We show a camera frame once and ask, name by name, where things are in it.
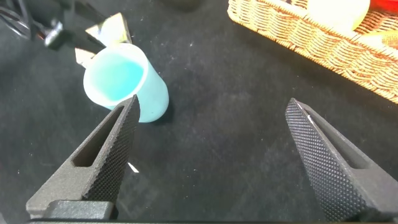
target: textured gripper pad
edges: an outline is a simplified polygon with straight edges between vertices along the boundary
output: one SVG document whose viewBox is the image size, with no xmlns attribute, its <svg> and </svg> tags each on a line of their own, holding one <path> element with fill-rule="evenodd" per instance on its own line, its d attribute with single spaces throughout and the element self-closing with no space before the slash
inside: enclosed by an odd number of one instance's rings
<svg viewBox="0 0 398 224">
<path fill-rule="evenodd" d="M 336 162 L 331 151 L 325 147 L 309 115 L 295 100 L 289 102 L 285 115 L 327 220 L 350 220 L 365 211 L 365 200 Z"/>
<path fill-rule="evenodd" d="M 83 193 L 83 200 L 116 203 L 128 153 L 132 150 L 136 121 L 139 119 L 139 108 L 132 108 L 133 101 L 124 106 L 125 108 L 120 110 L 124 109 L 125 114 L 121 114 L 121 119 L 114 125 L 118 128 L 112 130 L 106 141 L 108 144 L 103 146 L 109 149 L 103 155 L 101 160 L 103 163 L 98 166 L 99 169 L 93 174 L 93 180 Z"/>
</svg>

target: wicker basket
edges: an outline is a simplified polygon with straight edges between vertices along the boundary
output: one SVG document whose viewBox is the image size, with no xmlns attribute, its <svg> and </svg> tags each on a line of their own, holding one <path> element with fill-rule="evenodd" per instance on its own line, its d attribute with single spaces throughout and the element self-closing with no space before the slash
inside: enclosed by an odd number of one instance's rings
<svg viewBox="0 0 398 224">
<path fill-rule="evenodd" d="M 398 30 L 398 16 L 369 11 L 355 31 L 314 21 L 307 0 L 229 0 L 229 17 L 255 32 L 398 103 L 398 50 L 362 34 Z"/>
</svg>

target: black cloth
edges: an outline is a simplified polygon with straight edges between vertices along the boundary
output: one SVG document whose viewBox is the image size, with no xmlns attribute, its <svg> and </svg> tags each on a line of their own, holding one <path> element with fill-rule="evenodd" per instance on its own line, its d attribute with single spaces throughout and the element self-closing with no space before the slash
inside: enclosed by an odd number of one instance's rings
<svg viewBox="0 0 398 224">
<path fill-rule="evenodd" d="M 323 220 L 285 122 L 291 97 L 311 106 L 398 179 L 398 106 L 232 22 L 227 1 L 95 1 L 121 11 L 169 88 L 160 121 L 140 124 L 120 218 Z M 108 110 L 83 89 L 74 50 L 50 51 L 0 26 L 0 212 L 26 201 Z"/>
</svg>

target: black cable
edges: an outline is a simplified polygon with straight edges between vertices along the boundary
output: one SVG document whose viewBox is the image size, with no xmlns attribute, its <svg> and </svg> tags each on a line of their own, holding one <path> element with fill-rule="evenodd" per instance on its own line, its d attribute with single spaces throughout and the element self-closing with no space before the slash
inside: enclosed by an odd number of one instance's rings
<svg viewBox="0 0 398 224">
<path fill-rule="evenodd" d="M 16 6 L 12 0 L 7 0 L 7 7 L 0 6 L 0 21 L 3 21 L 5 25 L 14 31 L 17 35 L 32 40 L 36 33 L 38 33 L 38 28 L 33 22 L 32 17 L 29 14 L 25 0 L 18 0 L 19 8 L 21 10 L 20 15 Z M 27 29 L 27 32 L 22 31 L 20 28 L 15 26 L 12 22 L 18 23 Z"/>
</svg>

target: plastic cup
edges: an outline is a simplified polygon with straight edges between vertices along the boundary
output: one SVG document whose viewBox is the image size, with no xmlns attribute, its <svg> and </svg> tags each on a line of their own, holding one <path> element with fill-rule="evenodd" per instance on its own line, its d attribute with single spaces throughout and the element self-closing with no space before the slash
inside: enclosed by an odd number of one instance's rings
<svg viewBox="0 0 398 224">
<path fill-rule="evenodd" d="M 132 44 L 112 45 L 95 55 L 86 68 L 83 86 L 91 101 L 110 110 L 137 95 L 141 123 L 157 120 L 169 105 L 163 79 Z"/>
</svg>

